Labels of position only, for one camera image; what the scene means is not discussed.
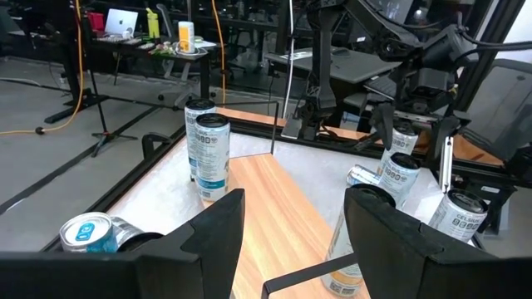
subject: computer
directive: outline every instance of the computer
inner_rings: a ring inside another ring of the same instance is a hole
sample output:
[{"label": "computer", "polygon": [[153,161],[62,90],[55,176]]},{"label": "computer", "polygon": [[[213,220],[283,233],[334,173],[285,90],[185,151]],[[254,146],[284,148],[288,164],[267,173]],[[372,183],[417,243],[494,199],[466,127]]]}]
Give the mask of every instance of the computer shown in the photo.
[{"label": "computer", "polygon": [[1,298],[227,299],[244,233],[235,189],[132,252],[2,252]]},{"label": "computer", "polygon": [[138,16],[138,12],[129,12],[114,8],[109,9],[105,29],[106,34],[120,36],[124,32],[133,34]]}]

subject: cable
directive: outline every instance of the cable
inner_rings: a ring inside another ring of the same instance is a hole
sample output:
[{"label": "cable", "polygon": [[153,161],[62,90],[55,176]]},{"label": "cable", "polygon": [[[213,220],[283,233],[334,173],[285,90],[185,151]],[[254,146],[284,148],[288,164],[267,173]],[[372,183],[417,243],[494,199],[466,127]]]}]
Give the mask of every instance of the cable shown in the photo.
[{"label": "cable", "polygon": [[26,83],[32,83],[32,84],[35,84],[36,86],[42,87],[42,85],[39,84],[38,82],[36,82],[34,80],[24,79],[24,78],[4,78],[4,77],[0,77],[0,81],[26,82]]},{"label": "cable", "polygon": [[[303,15],[303,11],[305,10],[305,7],[302,9],[302,11],[300,12],[299,14],[299,17],[298,17],[298,21],[299,21],[299,18]],[[294,43],[295,43],[295,39],[293,38],[293,33],[295,32],[295,28],[294,28],[294,25],[293,25],[293,4],[292,4],[292,0],[288,0],[288,8],[289,8],[289,11],[290,11],[290,50],[288,50],[288,77],[287,77],[287,85],[286,85],[286,94],[284,95],[284,107],[283,107],[283,118],[286,119],[287,115],[287,111],[288,111],[288,99],[290,98],[290,91],[292,90],[292,79],[293,79],[293,61],[292,61],[292,56],[293,56],[293,52],[294,52],[294,49],[293,49],[293,46],[294,46]]]},{"label": "cable", "polygon": [[[79,0],[75,1],[75,9],[76,9],[78,20],[81,20],[81,10],[80,10]],[[35,130],[12,130],[12,131],[0,132],[0,135],[33,134],[33,133],[37,133],[38,135],[43,135],[45,132],[53,132],[53,131],[65,128],[74,120],[77,112],[80,110],[80,107],[81,107],[81,102],[83,100],[83,89],[84,89],[83,55],[82,55],[82,47],[81,47],[81,27],[80,27],[79,22],[76,22],[76,24],[77,24],[77,55],[78,55],[78,61],[79,61],[79,67],[80,67],[80,95],[79,95],[79,98],[77,99],[76,109],[74,109],[74,112],[72,113],[71,117],[64,124],[59,125],[57,127],[46,128],[46,129],[43,129],[42,127],[37,127]]]},{"label": "cable", "polygon": [[275,74],[272,74],[272,80],[269,82],[269,89],[268,89],[268,102],[272,100],[272,86],[273,86],[273,80],[275,79]]},{"label": "cable", "polygon": [[218,11],[216,10],[215,0],[211,0],[213,4],[214,20],[216,21],[216,27],[218,28],[219,44],[222,48],[222,104],[225,104],[225,49],[224,49],[224,37],[222,36],[222,27],[219,25]]}]

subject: wooden board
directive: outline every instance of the wooden board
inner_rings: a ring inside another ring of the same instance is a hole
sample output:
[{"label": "wooden board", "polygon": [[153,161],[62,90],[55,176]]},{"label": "wooden board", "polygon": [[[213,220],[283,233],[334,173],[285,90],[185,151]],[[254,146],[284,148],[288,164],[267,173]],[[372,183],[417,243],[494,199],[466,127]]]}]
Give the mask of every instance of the wooden board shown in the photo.
[{"label": "wooden board", "polygon": [[[233,285],[237,299],[260,298],[267,280],[323,262],[333,231],[271,154],[231,159],[229,187],[245,189],[244,240]],[[335,296],[315,278],[271,298]],[[365,286],[356,298],[369,298]]]},{"label": "wooden board", "polygon": [[[229,117],[238,118],[242,120],[252,120],[257,122],[263,122],[266,124],[273,124],[274,118],[272,116],[266,115],[257,115],[254,113],[248,113],[243,111],[236,111],[225,108],[218,108],[219,113],[227,115]],[[284,126],[286,120],[279,119],[278,125]],[[339,128],[328,127],[329,130],[338,134],[338,136],[348,139],[360,139],[363,136],[366,136],[367,133],[356,132],[353,130],[345,130]],[[416,150],[421,151],[422,153],[426,152],[426,148],[429,144],[429,137],[427,135],[421,135],[417,141]],[[475,162],[481,162],[486,164],[493,165],[502,165],[502,161],[497,159],[491,154],[486,153],[484,150],[477,148],[472,145],[469,141],[465,140],[462,136],[455,137],[455,146],[454,146],[454,156],[458,159],[466,159]]]}]

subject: white laptop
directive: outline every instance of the white laptop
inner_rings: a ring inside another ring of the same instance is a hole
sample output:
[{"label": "white laptop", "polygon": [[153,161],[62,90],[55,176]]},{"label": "white laptop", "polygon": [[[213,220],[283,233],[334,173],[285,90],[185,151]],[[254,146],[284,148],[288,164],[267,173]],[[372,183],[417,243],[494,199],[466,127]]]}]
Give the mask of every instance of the white laptop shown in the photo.
[{"label": "white laptop", "polygon": [[114,8],[109,9],[106,21],[106,34],[121,36],[126,31],[133,34],[138,16],[138,12],[128,12]]}]

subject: gray floor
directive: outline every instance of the gray floor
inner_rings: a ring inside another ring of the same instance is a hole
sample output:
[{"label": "gray floor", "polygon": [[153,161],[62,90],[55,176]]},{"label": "gray floor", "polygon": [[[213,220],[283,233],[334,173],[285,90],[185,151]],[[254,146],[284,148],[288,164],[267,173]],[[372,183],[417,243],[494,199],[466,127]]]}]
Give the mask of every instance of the gray floor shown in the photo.
[{"label": "gray floor", "polygon": [[[58,81],[59,69],[53,67],[52,72]],[[27,61],[1,61],[0,77],[26,78],[49,86],[56,84],[48,65]],[[158,102],[158,92],[167,87],[159,81],[146,82],[129,77],[120,78],[117,86],[112,85],[109,76],[98,76],[96,80],[101,93],[153,102]],[[0,81],[0,131],[32,130],[44,125],[42,121],[45,117],[65,109],[62,103],[67,99],[60,91]],[[228,102],[267,99],[268,95],[228,92]],[[216,100],[221,100],[221,96],[217,96]],[[104,102],[103,107],[111,131],[149,108],[115,100]],[[266,105],[235,108],[268,113]],[[271,105],[270,115],[273,110],[274,105]],[[141,137],[154,131],[169,135],[182,124],[181,112],[158,110],[133,125],[125,134]],[[97,109],[92,107],[80,113],[67,129],[54,134],[0,137],[0,203],[95,144],[96,139],[90,133],[100,130]],[[116,141],[107,145],[96,159],[84,159],[0,216],[0,250],[38,250],[57,234],[57,228],[66,220],[83,212],[141,160],[140,141]],[[510,230],[484,241],[489,252],[500,257],[532,253],[530,195],[529,190],[520,189],[510,200]]]}]

